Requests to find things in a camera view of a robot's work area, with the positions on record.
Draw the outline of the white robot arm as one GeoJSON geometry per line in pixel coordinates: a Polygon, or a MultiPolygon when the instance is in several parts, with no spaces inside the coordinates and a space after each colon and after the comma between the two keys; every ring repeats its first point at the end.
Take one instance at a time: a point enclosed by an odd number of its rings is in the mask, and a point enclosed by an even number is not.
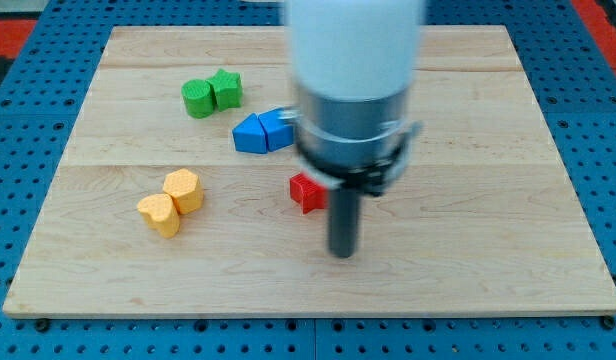
{"type": "Polygon", "coordinates": [[[283,20],[297,103],[287,113],[302,168],[328,191],[327,247],[352,256],[361,199],[403,174],[421,130],[407,103],[427,4],[287,1],[283,20]]]}

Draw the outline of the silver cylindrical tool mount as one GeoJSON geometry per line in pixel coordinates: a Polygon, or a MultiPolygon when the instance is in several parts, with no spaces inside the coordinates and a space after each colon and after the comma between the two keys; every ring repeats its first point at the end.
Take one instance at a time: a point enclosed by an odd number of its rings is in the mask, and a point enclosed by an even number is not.
{"type": "Polygon", "coordinates": [[[297,84],[282,112],[294,127],[300,166],[328,190],[379,197],[405,172],[422,124],[406,118],[409,90],[344,100],[297,84]]]}

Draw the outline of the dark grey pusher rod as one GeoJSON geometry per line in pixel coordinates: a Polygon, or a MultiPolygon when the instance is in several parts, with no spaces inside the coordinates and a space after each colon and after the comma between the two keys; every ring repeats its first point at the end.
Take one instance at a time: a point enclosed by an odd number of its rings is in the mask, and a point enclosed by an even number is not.
{"type": "Polygon", "coordinates": [[[338,258],[351,257],[357,248],[361,195],[354,189],[328,192],[328,249],[338,258]]]}

